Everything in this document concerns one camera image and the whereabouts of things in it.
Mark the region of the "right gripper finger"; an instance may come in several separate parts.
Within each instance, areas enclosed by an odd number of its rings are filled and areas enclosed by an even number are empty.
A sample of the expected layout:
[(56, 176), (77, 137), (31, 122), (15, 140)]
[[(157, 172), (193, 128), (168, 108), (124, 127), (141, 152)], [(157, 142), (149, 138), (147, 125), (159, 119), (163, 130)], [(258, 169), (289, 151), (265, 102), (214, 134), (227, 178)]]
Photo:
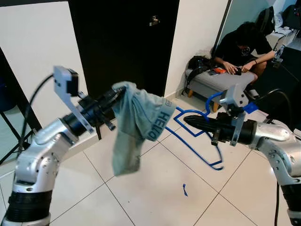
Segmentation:
[(213, 118), (205, 118), (201, 115), (188, 115), (183, 118), (183, 120), (189, 125), (202, 125), (217, 123), (218, 121)]
[[(200, 134), (203, 133), (215, 133), (217, 130), (220, 129), (220, 126), (217, 123), (211, 122), (186, 122), (186, 130), (193, 136), (198, 137)], [(189, 127), (200, 129), (200, 132), (193, 133), (190, 131)]]

